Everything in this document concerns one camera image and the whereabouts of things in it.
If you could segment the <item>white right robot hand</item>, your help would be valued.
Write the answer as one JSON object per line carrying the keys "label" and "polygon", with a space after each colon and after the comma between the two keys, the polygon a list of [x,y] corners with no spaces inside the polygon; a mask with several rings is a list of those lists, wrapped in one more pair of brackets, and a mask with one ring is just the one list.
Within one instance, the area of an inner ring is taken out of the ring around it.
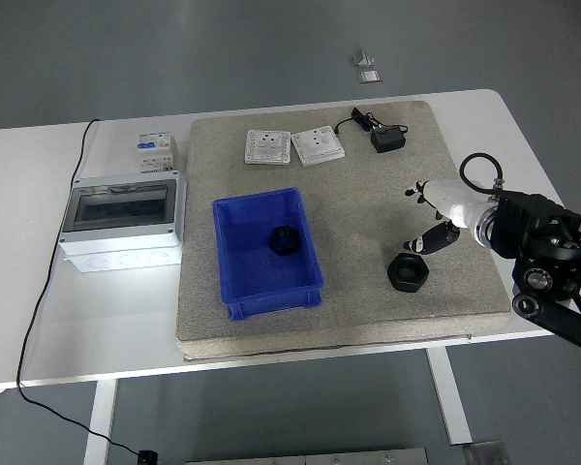
{"label": "white right robot hand", "polygon": [[489,247],[489,230],[496,205],[460,180],[427,180],[416,182],[405,195],[419,194],[418,203],[427,202],[436,210],[436,219],[443,221],[404,248],[421,255],[435,253],[455,242],[461,229],[468,229],[483,247]]}

